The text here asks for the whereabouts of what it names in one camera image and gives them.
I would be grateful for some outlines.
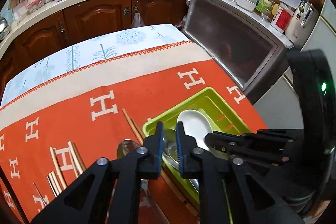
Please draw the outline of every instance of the cabinet door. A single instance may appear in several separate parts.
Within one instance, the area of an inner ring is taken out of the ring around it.
[[[136,1],[145,25],[176,25],[188,13],[185,0],[132,0],[133,14]]]
[[[24,68],[67,46],[67,27],[62,11],[30,27],[14,40]]]
[[[63,12],[72,44],[128,29],[132,23],[131,0],[88,0]]]
[[[6,84],[20,72],[17,63],[17,54],[14,45],[9,45],[5,54],[0,60],[0,101],[3,96]]]

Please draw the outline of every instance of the spoon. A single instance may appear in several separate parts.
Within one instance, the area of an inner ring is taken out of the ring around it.
[[[163,131],[163,156],[167,162],[177,171],[179,171],[179,162],[177,157],[176,130],[165,129]],[[191,184],[199,193],[199,184],[197,179],[190,179]]]
[[[123,140],[121,143],[119,143],[117,148],[117,158],[122,159],[125,157],[129,152],[132,150],[138,149],[140,145],[138,145],[135,141],[132,140]],[[148,189],[148,180],[142,179],[140,181],[140,186],[142,190],[144,190],[147,200],[152,208],[153,213],[156,216],[156,222],[159,224],[170,224],[164,213],[161,211],[157,203],[154,201],[151,193]]]

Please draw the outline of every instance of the tray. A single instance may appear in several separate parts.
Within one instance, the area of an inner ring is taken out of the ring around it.
[[[234,110],[224,101],[224,99],[213,89],[205,88],[154,119],[146,122],[142,131],[146,136],[153,135],[157,122],[163,122],[164,129],[175,129],[178,115],[186,110],[194,109],[206,116],[213,131],[220,131],[232,135],[239,135],[250,132],[249,128]],[[188,193],[199,203],[197,191],[189,180],[181,178],[179,172],[175,170],[164,158],[163,162],[167,165],[172,174],[178,179]]]

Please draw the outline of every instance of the red and white canister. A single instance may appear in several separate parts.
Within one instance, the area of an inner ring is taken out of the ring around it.
[[[283,33],[288,26],[294,12],[285,4],[280,3],[279,8],[273,17],[271,25],[279,32]]]

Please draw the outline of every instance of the white bowl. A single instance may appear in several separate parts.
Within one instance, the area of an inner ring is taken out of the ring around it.
[[[249,0],[236,0],[236,2],[238,6],[250,12],[253,11],[255,8],[255,4],[253,2],[250,2]]]
[[[178,122],[183,122],[186,135],[196,139],[197,146],[209,151],[209,147],[204,143],[204,137],[208,133],[213,133],[207,118],[199,111],[187,109],[177,117]]]

